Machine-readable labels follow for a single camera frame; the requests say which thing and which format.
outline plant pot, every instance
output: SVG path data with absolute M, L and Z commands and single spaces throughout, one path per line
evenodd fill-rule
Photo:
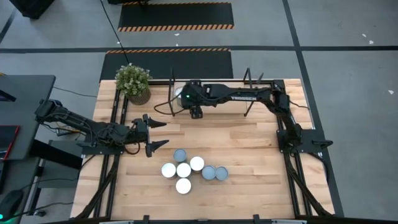
M 150 99 L 150 90 L 146 88 L 140 95 L 127 96 L 130 102 L 134 105 L 144 105 Z

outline wooden table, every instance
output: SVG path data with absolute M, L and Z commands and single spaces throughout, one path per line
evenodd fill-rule
M 285 80 L 285 85 L 294 103 L 307 105 L 299 79 Z M 144 151 L 135 156 L 123 154 L 113 220 L 142 220 L 143 215 L 150 215 L 151 220 L 252 219 L 254 214 L 259 214 L 260 218 L 294 217 L 284 159 L 275 134 L 276 117 L 264 105 L 255 103 L 247 117 L 242 113 L 216 112 L 204 113 L 203 119 L 191 119 L 189 114 L 172 117 L 153 110 L 155 105 L 167 101 L 168 86 L 152 86 L 150 90 L 152 98 L 147 104 L 129 104 L 125 124 L 131 125 L 134 118 L 147 113 L 152 119 L 168 124 L 151 129 L 151 140 L 169 139 L 170 142 L 151 158 L 146 158 Z M 114 81 L 101 82 L 95 121 L 109 121 L 114 93 Z M 119 101 L 116 121 L 120 120 L 122 100 L 123 97 Z M 312 122 L 308 109 L 291 107 L 296 122 L 303 129 L 310 129 Z M 167 107 L 159 109 L 168 112 Z M 168 180 L 160 173 L 163 164 L 173 161 L 173 152 L 178 148 L 185 148 L 188 158 L 201 156 L 206 165 L 225 166 L 229 171 L 228 180 L 208 181 L 199 174 L 193 175 L 190 177 L 192 191 L 188 195 L 178 194 L 175 189 L 177 180 Z M 82 170 L 71 217 L 79 214 L 96 192 L 102 160 L 102 156 L 96 156 Z M 301 155 L 301 160 L 308 188 L 324 208 L 333 213 L 322 163 L 306 154 Z M 104 195 L 102 215 L 108 198 Z M 304 214 L 299 190 L 297 195 L 300 211 Z

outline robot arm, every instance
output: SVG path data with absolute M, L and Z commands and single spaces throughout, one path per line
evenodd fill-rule
M 154 121 L 147 114 L 142 119 L 135 119 L 133 126 L 116 123 L 96 122 L 69 111 L 57 100 L 42 100 L 37 108 L 36 121 L 40 124 L 44 122 L 62 122 L 81 132 L 86 133 L 89 140 L 89 147 L 96 147 L 98 144 L 109 148 L 124 147 L 127 144 L 146 143 L 147 157 L 152 156 L 152 152 L 169 140 L 150 142 L 148 127 L 157 128 L 165 126 L 166 123 Z
M 223 84 L 204 84 L 200 80 L 191 80 L 182 88 L 182 108 L 190 110 L 192 118 L 202 118 L 200 106 L 214 106 L 228 101 L 255 101 L 263 103 L 270 112 L 280 117 L 285 124 L 285 141 L 291 147 L 302 144 L 302 128 L 297 124 L 290 111 L 290 97 L 278 87 L 271 88 L 230 88 Z

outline gray floor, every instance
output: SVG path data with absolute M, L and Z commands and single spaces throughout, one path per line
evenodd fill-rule
M 154 2 L 180 2 L 154 0 Z M 293 46 L 281 0 L 231 0 L 234 30 L 119 33 L 126 47 L 202 45 Z M 398 45 L 398 1 L 289 0 L 301 46 Z M 105 3 L 117 25 L 121 6 Z M 13 7 L 0 1 L 0 29 Z M 37 21 L 17 13 L 0 49 L 117 47 L 99 0 L 56 0 Z M 250 67 L 254 77 L 301 78 L 295 52 L 232 51 L 234 77 Z M 398 52 L 304 52 L 311 85 L 330 147 L 347 217 L 398 220 Z M 96 95 L 104 53 L 0 54 L 0 72 L 52 74 L 56 86 Z M 91 117 L 95 99 L 53 90 L 52 98 Z M 40 128 L 37 139 L 58 139 Z M 43 192 L 39 203 L 71 202 L 73 189 Z M 71 206 L 51 207 L 43 218 L 68 218 Z

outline hazard tape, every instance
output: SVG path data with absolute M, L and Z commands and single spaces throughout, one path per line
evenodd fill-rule
M 234 29 L 232 24 L 119 27 L 119 32 Z
M 138 5 L 138 2 L 126 2 L 123 6 Z M 148 5 L 164 5 L 164 4 L 231 4 L 230 2 L 178 2 L 178 3 L 148 3 Z
M 226 48 L 218 48 L 218 49 L 141 49 L 141 50 L 109 50 L 107 54 L 121 54 L 121 53 L 166 53 L 166 52 L 222 52 L 222 51 L 229 51 Z

